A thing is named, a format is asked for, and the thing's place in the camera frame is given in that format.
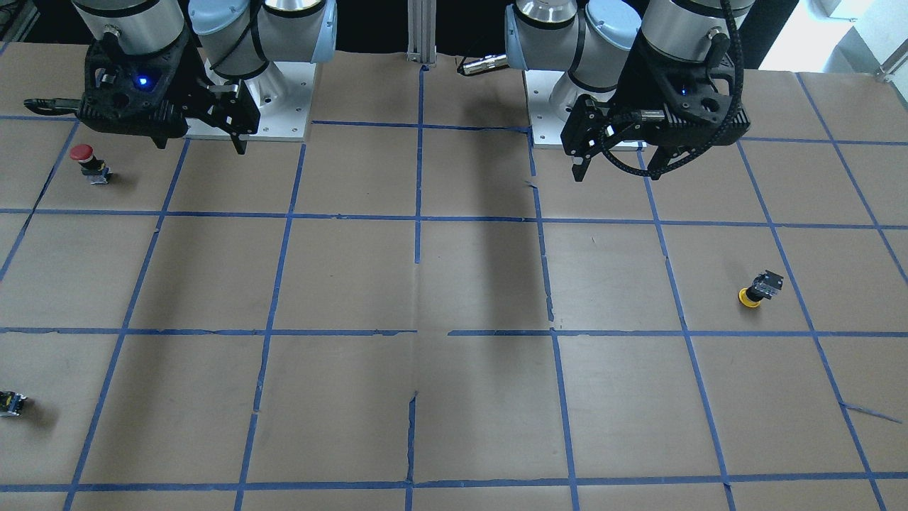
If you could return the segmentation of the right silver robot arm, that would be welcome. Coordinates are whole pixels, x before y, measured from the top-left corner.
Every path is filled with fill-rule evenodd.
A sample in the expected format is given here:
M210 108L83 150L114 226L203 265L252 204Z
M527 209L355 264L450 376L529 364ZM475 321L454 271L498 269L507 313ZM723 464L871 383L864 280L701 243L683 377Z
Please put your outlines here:
M304 141L316 67L336 48L334 1L77 1L93 33L85 126L149 137Z

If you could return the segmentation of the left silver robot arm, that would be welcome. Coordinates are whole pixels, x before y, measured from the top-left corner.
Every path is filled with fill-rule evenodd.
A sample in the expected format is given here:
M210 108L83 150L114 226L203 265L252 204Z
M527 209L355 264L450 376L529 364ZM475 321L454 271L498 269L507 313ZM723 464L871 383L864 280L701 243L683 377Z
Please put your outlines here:
M560 143L584 180L603 155L656 180L745 135L740 23L750 1L516 1L506 9L506 58L525 71L564 72L578 90Z

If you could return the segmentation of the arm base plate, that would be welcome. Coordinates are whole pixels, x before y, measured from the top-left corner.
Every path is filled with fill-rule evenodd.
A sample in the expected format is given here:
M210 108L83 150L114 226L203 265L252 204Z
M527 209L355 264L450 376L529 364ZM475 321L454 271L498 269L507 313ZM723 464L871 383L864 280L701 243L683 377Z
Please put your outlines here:
M257 133L240 139L304 141L319 67L314 62L272 62L259 77L247 81L258 101L260 122Z
M601 93L578 87L566 71L527 70L524 80L535 148L563 151L560 134L581 94L591 94L597 101L607 101L615 94L614 91Z

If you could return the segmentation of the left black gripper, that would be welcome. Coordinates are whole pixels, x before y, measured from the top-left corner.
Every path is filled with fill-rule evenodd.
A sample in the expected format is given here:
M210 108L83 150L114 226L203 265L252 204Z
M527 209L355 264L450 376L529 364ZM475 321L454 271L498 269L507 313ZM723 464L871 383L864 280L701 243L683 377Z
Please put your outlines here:
M616 87L616 133L624 141L656 145L646 165L649 178L685 166L685 148L700 148L718 130L733 98L741 98L735 58L741 43L726 35L707 43L699 62L667 56L639 31ZM574 181L586 177L590 161L602 152L602 129L613 100L579 96L560 134L571 156Z

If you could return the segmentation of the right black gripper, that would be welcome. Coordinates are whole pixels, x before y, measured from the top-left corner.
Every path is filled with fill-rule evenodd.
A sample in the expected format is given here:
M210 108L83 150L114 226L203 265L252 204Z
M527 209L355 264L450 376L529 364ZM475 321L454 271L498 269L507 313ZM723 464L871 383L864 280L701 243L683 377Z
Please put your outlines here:
M159 149L186 135L187 119L200 119L227 133L244 155L241 136L258 132L260 111L246 81L211 84L188 27L146 55L127 55L120 30L105 27L85 58L77 118L100 133L149 137Z

